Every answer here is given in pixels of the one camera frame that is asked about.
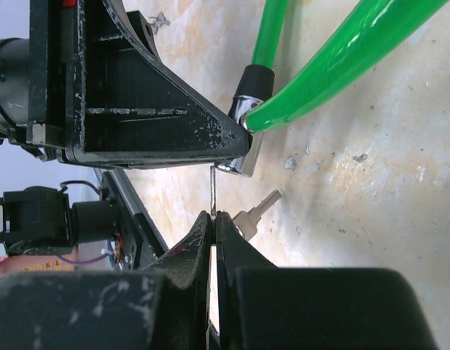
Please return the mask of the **green cable lock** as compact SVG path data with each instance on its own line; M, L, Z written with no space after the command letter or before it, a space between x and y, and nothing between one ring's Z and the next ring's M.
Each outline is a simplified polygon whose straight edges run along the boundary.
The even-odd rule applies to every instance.
M247 154L215 163L251 177L264 131L283 126L329 101L429 20L444 1L359 1L308 63L274 93L273 64L288 1L267 1L252 61L241 75L230 117L251 135Z

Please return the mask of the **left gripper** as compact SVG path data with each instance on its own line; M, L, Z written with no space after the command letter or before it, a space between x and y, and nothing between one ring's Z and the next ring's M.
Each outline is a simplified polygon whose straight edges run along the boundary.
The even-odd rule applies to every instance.
M7 140L40 160L162 168L237 158L250 135L159 59L121 1L30 1L7 40Z

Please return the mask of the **small silver key pair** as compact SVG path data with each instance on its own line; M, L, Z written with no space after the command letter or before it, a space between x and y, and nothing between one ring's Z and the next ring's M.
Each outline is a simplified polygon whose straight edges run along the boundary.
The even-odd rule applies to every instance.
M210 166L210 209L211 217L217 216L217 191L216 191L216 168ZM282 194L278 190L272 191L257 206L249 211L240 211L234 218L233 223L238 228L241 236L249 241L257 234L257 224L261 220L264 213L267 212L280 198Z

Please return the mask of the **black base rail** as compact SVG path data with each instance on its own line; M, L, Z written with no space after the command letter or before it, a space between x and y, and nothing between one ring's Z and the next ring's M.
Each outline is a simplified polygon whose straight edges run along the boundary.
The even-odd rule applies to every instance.
M101 173L101 197L116 213L116 270L141 270L165 254L168 246L124 171Z

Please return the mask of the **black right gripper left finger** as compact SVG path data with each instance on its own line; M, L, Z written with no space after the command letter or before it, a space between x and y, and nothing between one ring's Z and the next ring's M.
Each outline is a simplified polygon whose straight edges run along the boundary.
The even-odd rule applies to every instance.
M207 349L212 220L136 271L0 278L0 349Z

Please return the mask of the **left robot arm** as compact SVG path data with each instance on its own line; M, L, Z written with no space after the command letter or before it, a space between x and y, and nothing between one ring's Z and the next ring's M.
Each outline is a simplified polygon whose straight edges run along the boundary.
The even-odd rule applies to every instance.
M161 61L121 1L32 1L0 40L0 143L94 168L166 168L248 153L251 137Z

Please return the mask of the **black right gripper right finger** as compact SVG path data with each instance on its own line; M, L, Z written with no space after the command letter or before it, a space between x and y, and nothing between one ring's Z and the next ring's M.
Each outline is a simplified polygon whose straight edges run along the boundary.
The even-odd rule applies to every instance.
M279 268L215 220L223 349L435 349L414 290L384 268Z

